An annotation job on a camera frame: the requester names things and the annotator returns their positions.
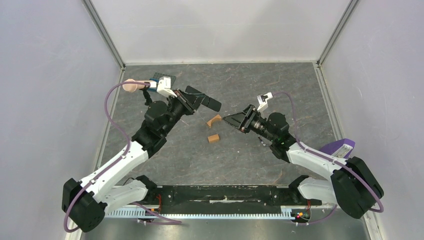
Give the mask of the black remote control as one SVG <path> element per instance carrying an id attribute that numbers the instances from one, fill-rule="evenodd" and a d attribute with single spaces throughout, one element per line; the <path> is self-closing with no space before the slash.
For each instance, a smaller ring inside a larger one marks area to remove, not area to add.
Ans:
<path id="1" fill-rule="evenodd" d="M 198 96 L 201 100 L 201 104 L 215 112 L 219 112 L 222 107 L 222 103 L 208 95 L 199 95 Z"/>

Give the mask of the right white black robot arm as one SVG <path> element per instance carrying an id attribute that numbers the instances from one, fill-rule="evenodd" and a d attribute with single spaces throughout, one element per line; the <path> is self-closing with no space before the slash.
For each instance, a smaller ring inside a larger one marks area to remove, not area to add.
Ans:
<path id="1" fill-rule="evenodd" d="M 354 219 L 368 211 L 384 211 L 384 190 L 364 160 L 356 156 L 335 157 L 306 146 L 290 134 L 284 114 L 274 112 L 264 118 L 250 104 L 241 112 L 223 117 L 223 121 L 244 134 L 254 132 L 269 140 L 269 148 L 277 159 L 323 178 L 304 177 L 290 188 L 288 196 L 293 203 L 302 204 L 307 199 L 332 203 Z"/>

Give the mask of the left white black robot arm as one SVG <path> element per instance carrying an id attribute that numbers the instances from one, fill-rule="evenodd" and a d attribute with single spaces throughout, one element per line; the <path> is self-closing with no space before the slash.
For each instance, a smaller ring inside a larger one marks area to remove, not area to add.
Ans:
<path id="1" fill-rule="evenodd" d="M 88 233 L 95 229 L 110 212 L 125 205 L 142 201 L 152 204 L 157 198 L 155 188 L 141 180 L 115 188 L 125 175 L 154 156 L 167 142 L 167 135 L 183 117 L 193 115 L 203 105 L 215 112 L 222 104 L 197 89 L 157 89 L 167 101 L 151 101 L 139 130 L 125 136 L 126 145 L 99 169 L 77 181 L 70 178 L 63 185 L 62 210 L 64 230 Z"/>

